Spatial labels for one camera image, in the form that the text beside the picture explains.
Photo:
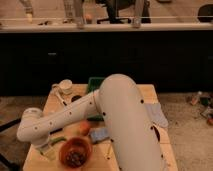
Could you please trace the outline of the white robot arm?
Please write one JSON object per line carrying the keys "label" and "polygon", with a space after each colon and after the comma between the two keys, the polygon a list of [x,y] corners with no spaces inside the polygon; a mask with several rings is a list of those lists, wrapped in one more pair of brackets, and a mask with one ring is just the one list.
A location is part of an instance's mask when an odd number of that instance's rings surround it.
{"label": "white robot arm", "polygon": [[168,171],[144,97],[136,83],[123,74],[108,76],[99,89],[53,114],[26,109],[17,138],[41,148],[52,131],[95,114],[103,116],[120,171]]}

